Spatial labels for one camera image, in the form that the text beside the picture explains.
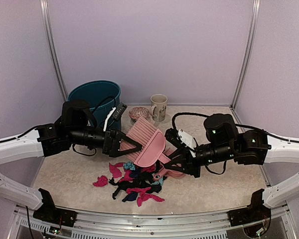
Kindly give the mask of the pink dustpan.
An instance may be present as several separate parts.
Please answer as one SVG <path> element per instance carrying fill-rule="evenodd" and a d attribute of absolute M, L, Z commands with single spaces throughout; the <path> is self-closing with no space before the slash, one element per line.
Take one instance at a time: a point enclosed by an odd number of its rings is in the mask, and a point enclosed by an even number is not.
<path fill-rule="evenodd" d="M 161 160 L 159 159 L 157 161 L 157 163 L 159 162 L 159 168 L 158 168 L 158 172 L 156 172 L 154 175 L 153 175 L 153 179 L 154 181 L 158 181 L 159 179 L 163 178 L 163 176 L 167 176 L 167 177 L 173 177 L 173 178 L 176 178 L 176 179 L 181 179 L 183 178 L 185 175 L 181 172 L 178 172 L 178 171 L 173 171 L 173 170 L 170 170 L 170 169 L 165 169 L 164 167 L 164 163 L 167 163 L 166 162 L 161 162 Z"/>

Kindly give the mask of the pink hand brush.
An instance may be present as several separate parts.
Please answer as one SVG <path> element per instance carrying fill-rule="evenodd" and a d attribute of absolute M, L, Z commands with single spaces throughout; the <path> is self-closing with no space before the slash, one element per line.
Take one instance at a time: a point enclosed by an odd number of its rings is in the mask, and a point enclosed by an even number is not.
<path fill-rule="evenodd" d="M 157 161 L 163 164 L 170 162 L 163 153 L 166 146 L 164 134 L 144 117 L 139 117 L 126 136 L 142 145 L 140 151 L 127 155 L 135 165 L 146 168 Z"/>

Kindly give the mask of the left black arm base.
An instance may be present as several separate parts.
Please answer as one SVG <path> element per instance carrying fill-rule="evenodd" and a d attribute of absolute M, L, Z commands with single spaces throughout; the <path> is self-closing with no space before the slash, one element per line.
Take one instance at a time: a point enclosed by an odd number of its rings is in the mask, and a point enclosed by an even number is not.
<path fill-rule="evenodd" d="M 77 212 L 56 207 L 52 196 L 47 190 L 42 188 L 38 190 L 42 195 L 43 204 L 33 212 L 33 217 L 44 222 L 73 227 L 77 218 Z"/>

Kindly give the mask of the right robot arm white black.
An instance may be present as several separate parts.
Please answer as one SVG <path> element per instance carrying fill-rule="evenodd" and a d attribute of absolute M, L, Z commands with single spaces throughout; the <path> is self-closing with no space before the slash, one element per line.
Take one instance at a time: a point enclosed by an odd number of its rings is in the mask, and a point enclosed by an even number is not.
<path fill-rule="evenodd" d="M 263 129 L 246 126 L 247 131 L 239 133 L 229 114 L 206 116 L 203 123 L 208 144 L 190 146 L 186 137 L 172 124 L 166 139 L 179 142 L 178 149 L 169 156 L 164 167 L 194 177 L 200 176 L 200 168 L 211 164 L 233 160 L 243 165 L 289 162 L 299 164 L 299 138 L 279 136 Z M 299 194 L 299 172 L 281 183 L 261 189 L 252 194 L 251 203 L 245 209 L 245 217 L 255 221 L 265 209 L 271 209 L 283 201 Z"/>

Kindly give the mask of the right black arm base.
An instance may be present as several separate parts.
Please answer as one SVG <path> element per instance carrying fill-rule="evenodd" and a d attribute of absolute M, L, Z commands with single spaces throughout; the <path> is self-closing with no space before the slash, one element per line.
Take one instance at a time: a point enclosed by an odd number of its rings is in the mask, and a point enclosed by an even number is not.
<path fill-rule="evenodd" d="M 263 192 L 264 189 L 254 192 L 248 206 L 227 213 L 232 227 L 271 218 L 271 209 L 264 206 Z"/>

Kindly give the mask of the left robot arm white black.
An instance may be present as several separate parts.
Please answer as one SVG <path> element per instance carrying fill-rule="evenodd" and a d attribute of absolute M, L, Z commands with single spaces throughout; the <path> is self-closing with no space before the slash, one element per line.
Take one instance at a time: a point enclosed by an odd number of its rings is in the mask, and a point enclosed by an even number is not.
<path fill-rule="evenodd" d="M 65 102 L 54 123 L 34 126 L 23 134 L 0 139 L 0 165 L 27 159 L 57 155 L 75 145 L 101 149 L 109 157 L 141 151 L 142 145 L 117 129 L 98 128 L 97 120 L 84 100 Z M 53 222 L 60 216 L 50 193 L 33 189 L 0 173 L 0 197 L 40 211 Z"/>

